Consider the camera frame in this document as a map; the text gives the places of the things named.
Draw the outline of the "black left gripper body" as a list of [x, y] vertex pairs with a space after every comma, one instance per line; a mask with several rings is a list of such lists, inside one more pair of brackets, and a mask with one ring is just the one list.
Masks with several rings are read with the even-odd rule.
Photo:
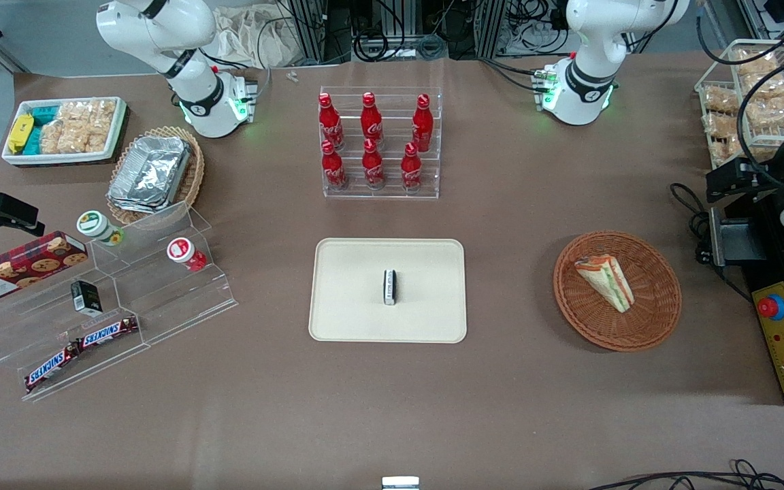
[[760, 193], [775, 191], [784, 199], [784, 142], [771, 159], [762, 159], [753, 154], [753, 147], [747, 140], [742, 142], [742, 151], [748, 159], [754, 161], [751, 165], [756, 168], [754, 183], [743, 193]]

